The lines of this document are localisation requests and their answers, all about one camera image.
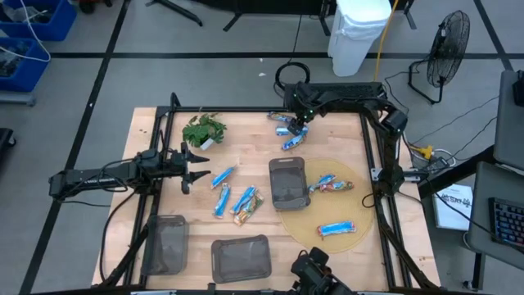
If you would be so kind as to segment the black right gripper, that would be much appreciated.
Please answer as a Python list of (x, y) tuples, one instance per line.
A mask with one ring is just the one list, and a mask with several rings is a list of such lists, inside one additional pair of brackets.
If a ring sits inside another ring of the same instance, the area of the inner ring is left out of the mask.
[(316, 106), (301, 101), (294, 102), (291, 109), (296, 114), (296, 120), (289, 122), (287, 130), (291, 134), (298, 136), (301, 134), (303, 128), (306, 127), (306, 124), (315, 118), (318, 110)]

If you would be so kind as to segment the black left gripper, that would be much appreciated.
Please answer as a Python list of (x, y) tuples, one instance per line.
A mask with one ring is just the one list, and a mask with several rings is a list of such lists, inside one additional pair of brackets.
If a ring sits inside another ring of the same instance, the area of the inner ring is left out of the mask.
[(209, 170), (189, 172), (188, 162), (202, 163), (209, 161), (209, 158), (200, 157), (189, 152), (187, 144), (181, 142), (179, 150), (173, 150), (170, 153), (169, 159), (165, 162), (165, 177), (180, 177), (181, 191), (183, 194), (189, 194), (189, 184), (197, 181), (201, 177), (208, 175)]

